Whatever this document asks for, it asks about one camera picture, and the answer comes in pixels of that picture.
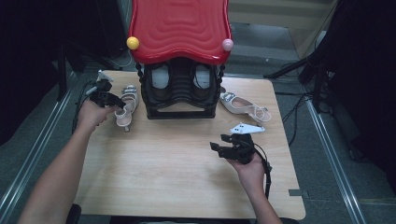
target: wooden table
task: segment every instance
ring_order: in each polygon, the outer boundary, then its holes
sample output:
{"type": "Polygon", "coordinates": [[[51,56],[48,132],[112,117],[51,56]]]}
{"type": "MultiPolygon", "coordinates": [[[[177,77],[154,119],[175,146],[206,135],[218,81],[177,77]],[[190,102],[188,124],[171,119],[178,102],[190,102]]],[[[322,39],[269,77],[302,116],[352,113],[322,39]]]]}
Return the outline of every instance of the wooden table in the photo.
{"type": "MultiPolygon", "coordinates": [[[[136,73],[107,72],[115,79],[112,93],[120,96],[123,87],[133,84],[140,97],[136,73]]],[[[289,189],[299,185],[272,83],[225,77],[222,86],[272,114],[266,131],[252,134],[274,168],[270,203],[280,217],[303,219],[302,197],[289,195],[289,189]]],[[[230,147],[220,135],[252,121],[230,113],[221,102],[214,119],[150,120],[140,97],[130,132],[108,115],[93,133],[75,203],[89,215],[254,218],[236,171],[209,145],[230,147]]]]}

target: forearm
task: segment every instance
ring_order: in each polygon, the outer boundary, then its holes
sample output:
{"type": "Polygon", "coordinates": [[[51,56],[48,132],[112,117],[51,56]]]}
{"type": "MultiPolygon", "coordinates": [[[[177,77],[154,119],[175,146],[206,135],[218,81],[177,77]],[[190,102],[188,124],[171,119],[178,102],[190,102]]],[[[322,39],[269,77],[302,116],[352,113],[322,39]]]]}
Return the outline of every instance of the forearm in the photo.
{"type": "Polygon", "coordinates": [[[46,223],[46,220],[51,223],[65,222],[78,191],[90,135],[90,132],[76,129],[35,184],[20,223],[46,223]]]}
{"type": "Polygon", "coordinates": [[[266,223],[282,223],[276,214],[276,211],[265,197],[264,190],[256,190],[255,192],[248,192],[248,198],[253,206],[254,213],[259,224],[266,223]]]}

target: wrist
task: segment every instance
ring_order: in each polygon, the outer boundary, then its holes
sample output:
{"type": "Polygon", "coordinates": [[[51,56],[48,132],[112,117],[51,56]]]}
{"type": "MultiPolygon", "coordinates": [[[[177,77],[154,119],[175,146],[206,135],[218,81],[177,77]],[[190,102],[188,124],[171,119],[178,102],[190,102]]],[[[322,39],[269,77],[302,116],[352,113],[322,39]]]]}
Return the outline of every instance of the wrist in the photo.
{"type": "Polygon", "coordinates": [[[81,123],[77,126],[75,133],[91,135],[93,131],[95,131],[95,128],[96,127],[91,127],[90,125],[84,125],[81,123]]]}
{"type": "Polygon", "coordinates": [[[245,191],[250,200],[265,198],[265,192],[263,188],[245,189],[245,191]]]}

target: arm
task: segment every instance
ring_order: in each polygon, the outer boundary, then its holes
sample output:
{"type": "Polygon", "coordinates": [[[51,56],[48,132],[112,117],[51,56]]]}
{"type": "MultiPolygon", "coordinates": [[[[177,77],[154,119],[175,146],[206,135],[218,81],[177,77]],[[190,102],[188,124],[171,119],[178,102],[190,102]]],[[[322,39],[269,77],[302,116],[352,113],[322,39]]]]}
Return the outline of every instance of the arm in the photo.
{"type": "Polygon", "coordinates": [[[84,102],[75,132],[36,182],[19,223],[66,222],[78,191],[91,134],[114,110],[115,107],[101,108],[94,102],[84,102]]]}
{"type": "Polygon", "coordinates": [[[238,161],[227,160],[236,170],[247,196],[253,206],[258,223],[282,223],[274,208],[265,197],[263,181],[264,169],[262,159],[255,153],[253,160],[244,165],[238,161]]]}

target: strappy sandal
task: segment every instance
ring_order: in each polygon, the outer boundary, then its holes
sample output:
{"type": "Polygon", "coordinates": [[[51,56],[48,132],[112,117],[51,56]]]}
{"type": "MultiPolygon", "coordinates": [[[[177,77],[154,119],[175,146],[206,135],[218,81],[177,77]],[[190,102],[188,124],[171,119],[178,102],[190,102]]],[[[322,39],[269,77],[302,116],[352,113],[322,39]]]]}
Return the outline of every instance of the strappy sandal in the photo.
{"type": "Polygon", "coordinates": [[[129,125],[131,124],[132,114],[139,105],[139,97],[137,95],[137,88],[134,85],[129,85],[122,90],[121,100],[125,103],[124,108],[115,111],[117,118],[117,125],[124,127],[126,132],[129,132],[129,125]]]}
{"type": "Polygon", "coordinates": [[[232,92],[220,94],[220,101],[233,114],[248,114],[259,124],[271,119],[271,114],[266,107],[259,107],[232,92]]]}

